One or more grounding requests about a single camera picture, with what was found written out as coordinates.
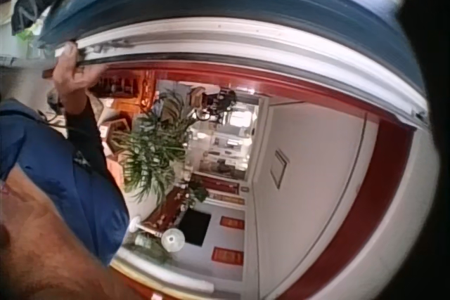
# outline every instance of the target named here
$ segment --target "red door frame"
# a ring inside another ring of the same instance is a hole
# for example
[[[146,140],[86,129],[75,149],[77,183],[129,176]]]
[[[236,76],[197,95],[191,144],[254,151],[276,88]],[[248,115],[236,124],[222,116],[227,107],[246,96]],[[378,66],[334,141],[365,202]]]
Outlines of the red door frame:
[[[344,223],[322,255],[279,299],[307,299],[335,278],[373,234],[397,191],[414,129],[376,106],[301,79],[235,66],[167,61],[113,67],[153,70],[157,79],[252,89],[255,93],[303,100],[358,117],[368,113],[379,121],[371,163]]]
[[[254,70],[231,65],[216,65],[209,63],[192,63],[179,61],[132,62],[113,65],[114,68],[140,68],[153,70],[159,80],[189,81],[200,84],[216,84],[231,89],[252,89],[255,93],[265,96],[279,96],[294,100],[307,101],[315,105],[346,112],[363,117],[366,112],[369,117],[401,123],[392,114],[335,89],[314,84],[309,81],[281,74]]]

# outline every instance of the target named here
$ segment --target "green plant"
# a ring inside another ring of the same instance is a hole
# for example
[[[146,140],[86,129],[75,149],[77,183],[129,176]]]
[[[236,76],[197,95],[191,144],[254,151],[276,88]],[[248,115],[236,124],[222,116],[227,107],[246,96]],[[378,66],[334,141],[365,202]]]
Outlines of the green plant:
[[[187,191],[189,198],[186,200],[186,205],[188,207],[194,207],[196,200],[202,203],[206,200],[206,197],[208,197],[208,191],[205,189],[202,180],[199,178],[189,181]]]
[[[153,192],[159,204],[175,179],[171,163],[185,160],[188,129],[196,119],[185,114],[184,101],[174,92],[163,95],[155,107],[162,108],[159,114],[158,109],[146,112],[136,130],[116,133],[115,139],[125,154],[125,191],[136,191],[138,202]]]

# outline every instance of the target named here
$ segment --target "skin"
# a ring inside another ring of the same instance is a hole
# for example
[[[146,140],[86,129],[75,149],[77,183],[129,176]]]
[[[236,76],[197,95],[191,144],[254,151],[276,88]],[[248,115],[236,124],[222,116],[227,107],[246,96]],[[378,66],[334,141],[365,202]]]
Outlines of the skin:
[[[67,113],[75,115],[104,67],[75,72],[77,49],[69,46],[53,81]],[[18,165],[0,197],[0,299],[140,299],[84,248]]]

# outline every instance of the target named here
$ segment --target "blue shirt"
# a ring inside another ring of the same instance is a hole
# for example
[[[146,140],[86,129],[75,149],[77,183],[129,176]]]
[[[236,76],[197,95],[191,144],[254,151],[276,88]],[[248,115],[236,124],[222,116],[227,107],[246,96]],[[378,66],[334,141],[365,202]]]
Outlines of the blue shirt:
[[[0,105],[0,178],[17,163],[53,201],[72,232],[109,265],[127,231],[129,215],[113,180],[75,161],[77,149],[16,100]]]

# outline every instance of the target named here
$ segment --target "man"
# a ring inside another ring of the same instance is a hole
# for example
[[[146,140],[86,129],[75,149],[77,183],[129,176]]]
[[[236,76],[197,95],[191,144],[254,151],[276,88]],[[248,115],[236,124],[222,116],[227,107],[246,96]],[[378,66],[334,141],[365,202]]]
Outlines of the man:
[[[1,299],[135,297],[106,268],[129,215],[86,96],[104,67],[77,72],[77,56],[67,43],[53,72],[67,139],[18,101],[0,105]]]

